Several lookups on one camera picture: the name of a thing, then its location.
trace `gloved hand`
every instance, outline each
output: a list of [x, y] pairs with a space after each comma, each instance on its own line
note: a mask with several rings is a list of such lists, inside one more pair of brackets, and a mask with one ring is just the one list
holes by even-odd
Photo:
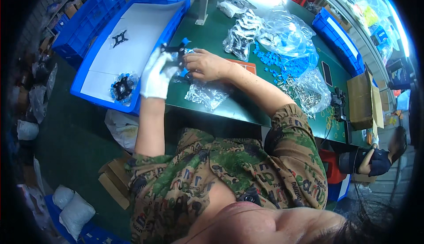
[[162, 70], [167, 61], [172, 61], [172, 56], [168, 52], [161, 52], [160, 47], [150, 55], [141, 75], [140, 94], [144, 98], [166, 99], [171, 77], [178, 70], [178, 67], [165, 67]]
[[372, 140], [371, 140], [371, 145], [373, 145], [373, 144], [377, 144], [378, 145], [378, 142], [380, 141], [380, 139], [378, 138], [378, 135], [376, 135], [376, 136], [372, 136]]

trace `pile of blue pieces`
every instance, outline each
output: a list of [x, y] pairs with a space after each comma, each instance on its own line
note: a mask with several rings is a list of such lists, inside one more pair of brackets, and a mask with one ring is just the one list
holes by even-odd
[[273, 73], [273, 77], [283, 82], [286, 81], [289, 75], [291, 77], [299, 77], [306, 70], [306, 68], [309, 67], [308, 57], [293, 58], [289, 56], [280, 56], [273, 52], [265, 53], [259, 49], [259, 43], [257, 41], [255, 42], [255, 50], [253, 50], [253, 54], [257, 55], [261, 62], [265, 65], [268, 65], [269, 67], [271, 67], [271, 65], [278, 66], [281, 73], [278, 73], [277, 71], [267, 67], [265, 67], [265, 71]]

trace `person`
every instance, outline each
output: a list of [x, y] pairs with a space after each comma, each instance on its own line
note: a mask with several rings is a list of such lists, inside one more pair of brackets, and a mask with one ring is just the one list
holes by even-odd
[[165, 99], [176, 67], [163, 67], [170, 56], [156, 49], [141, 76], [140, 125], [127, 166], [131, 242], [350, 243], [357, 226], [325, 210], [326, 174], [299, 106], [240, 65], [194, 51], [184, 56], [193, 77], [230, 81], [268, 114], [271, 129], [262, 146], [188, 128], [175, 154], [165, 155]]
[[406, 130], [402, 126], [395, 129], [389, 142], [389, 151], [378, 149], [379, 138], [373, 136], [371, 148], [358, 148], [343, 153], [339, 157], [339, 169], [344, 174], [365, 174], [369, 177], [388, 172], [390, 167], [406, 151]]

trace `green table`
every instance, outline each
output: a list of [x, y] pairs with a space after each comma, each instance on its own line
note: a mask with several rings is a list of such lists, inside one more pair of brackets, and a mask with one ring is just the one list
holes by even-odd
[[[216, 8], [218, 1], [224, 0], [209, 0], [207, 9], [208, 18], [203, 26], [195, 25], [197, 12], [199, 11], [199, 3], [197, 1], [194, 2], [181, 22], [180, 26], [178, 27], [170, 45], [177, 46], [184, 37], [187, 37], [189, 40], [191, 40], [191, 43], [188, 44], [189, 48], [204, 48], [218, 56], [237, 59], [233, 54], [226, 53], [222, 46], [222, 41], [226, 38], [228, 30], [235, 24], [235, 18], [228, 18], [223, 12]], [[257, 7], [254, 12], [257, 16], [260, 17], [263, 17], [268, 9], [283, 3], [286, 5], [287, 9], [289, 9], [290, 13], [303, 19], [305, 23], [310, 26], [312, 25], [312, 21], [315, 18], [315, 15], [291, 0], [249, 1]], [[339, 87], [342, 91], [347, 92], [346, 81], [351, 78], [349, 73], [343, 69], [335, 54], [325, 45], [324, 41], [320, 37], [314, 36], [312, 41], [317, 48], [319, 55], [318, 65], [321, 66], [321, 61], [326, 62], [330, 66], [333, 85]], [[266, 50], [261, 45], [259, 46], [262, 51], [266, 52]], [[260, 59], [252, 53], [253, 49], [254, 45], [251, 45], [249, 62], [256, 64], [257, 75], [259, 77], [273, 83], [275, 78], [270, 72], [264, 71], [264, 68], [267, 66], [264, 65]], [[168, 105], [173, 105], [184, 109], [215, 114], [218, 116], [224, 116], [227, 118], [250, 122], [257, 125], [271, 125], [270, 118], [242, 92], [235, 91], [234, 94], [222, 102], [214, 111], [209, 111], [205, 108], [204, 104], [198, 104], [184, 99], [188, 89], [188, 83], [171, 83], [169, 86], [166, 103]], [[328, 130], [326, 129], [326, 120], [329, 120], [331, 113], [331, 107], [329, 107], [323, 112], [317, 113], [315, 115], [316, 120], [309, 120], [309, 124], [316, 137], [324, 138], [328, 134]], [[335, 120], [333, 120], [332, 124], [333, 125], [327, 138], [329, 140], [344, 143], [346, 141], [344, 137], [344, 124], [338, 123]], [[361, 131], [352, 132], [352, 144], [356, 146], [367, 146], [362, 138]]]

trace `phone screen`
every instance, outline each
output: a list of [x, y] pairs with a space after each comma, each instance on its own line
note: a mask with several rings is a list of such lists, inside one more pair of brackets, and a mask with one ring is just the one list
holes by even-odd
[[324, 74], [324, 80], [326, 84], [330, 87], [333, 87], [333, 81], [331, 80], [330, 67], [324, 61], [321, 61], [322, 64], [322, 73]]

